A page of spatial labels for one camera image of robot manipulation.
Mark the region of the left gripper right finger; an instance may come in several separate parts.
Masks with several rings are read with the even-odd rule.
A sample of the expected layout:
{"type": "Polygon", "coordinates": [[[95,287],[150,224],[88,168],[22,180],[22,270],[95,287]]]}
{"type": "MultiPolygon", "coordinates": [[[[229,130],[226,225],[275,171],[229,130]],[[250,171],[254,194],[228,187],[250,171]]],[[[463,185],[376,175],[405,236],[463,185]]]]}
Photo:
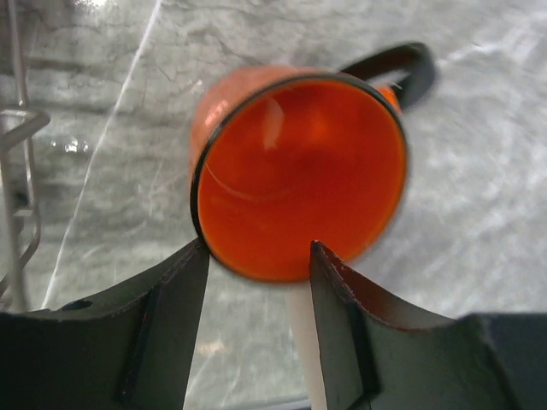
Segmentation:
{"type": "Polygon", "coordinates": [[[309,271],[328,408],[545,408],[544,313],[446,318],[316,241],[309,271]]]}

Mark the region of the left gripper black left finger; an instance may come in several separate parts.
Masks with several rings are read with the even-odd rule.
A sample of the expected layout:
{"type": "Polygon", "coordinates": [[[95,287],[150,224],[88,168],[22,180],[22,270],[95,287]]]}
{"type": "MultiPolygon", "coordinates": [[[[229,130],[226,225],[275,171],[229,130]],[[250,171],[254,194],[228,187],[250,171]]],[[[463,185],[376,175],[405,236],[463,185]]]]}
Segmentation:
{"type": "Polygon", "coordinates": [[[181,409],[208,272],[195,240],[57,310],[2,313],[2,408],[181,409]]]}

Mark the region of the orange mug black handle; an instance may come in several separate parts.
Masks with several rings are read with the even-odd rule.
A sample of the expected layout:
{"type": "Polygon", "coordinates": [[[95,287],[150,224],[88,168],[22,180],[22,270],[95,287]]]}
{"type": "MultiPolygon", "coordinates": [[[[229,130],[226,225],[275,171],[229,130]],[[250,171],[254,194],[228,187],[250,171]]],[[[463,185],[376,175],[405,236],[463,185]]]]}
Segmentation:
{"type": "Polygon", "coordinates": [[[391,223],[409,172],[402,113],[436,68],[418,41],[338,71],[240,67],[212,84],[190,136],[190,210],[210,255],[258,282],[309,278],[309,246],[361,256],[391,223]]]}

